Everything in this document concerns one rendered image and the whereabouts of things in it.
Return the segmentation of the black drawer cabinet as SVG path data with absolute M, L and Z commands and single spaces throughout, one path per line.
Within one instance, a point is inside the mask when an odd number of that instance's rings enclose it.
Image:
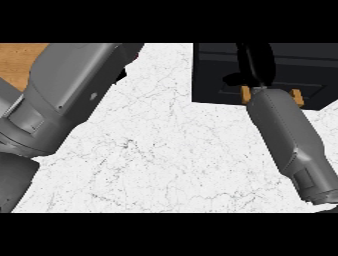
M 274 61 L 277 58 L 338 61 L 338 43 L 271 43 Z M 235 43 L 195 43 L 193 64 L 199 60 L 236 61 Z

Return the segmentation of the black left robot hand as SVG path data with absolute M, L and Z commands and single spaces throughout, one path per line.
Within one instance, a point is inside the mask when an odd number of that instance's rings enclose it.
M 144 46 L 144 43 L 124 43 L 122 44 L 121 48 L 124 50 L 124 55 L 125 55 L 125 65 L 124 65 L 122 71 L 116 77 L 115 84 L 118 83 L 118 81 L 121 79 L 124 79 L 127 77 L 125 66 L 128 64 L 131 64 L 133 61 L 137 59 L 143 46 Z

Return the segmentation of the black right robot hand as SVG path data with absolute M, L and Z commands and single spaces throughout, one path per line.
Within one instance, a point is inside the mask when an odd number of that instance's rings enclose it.
M 268 87 L 276 77 L 276 62 L 268 43 L 237 43 L 239 72 L 223 77 L 229 86 Z

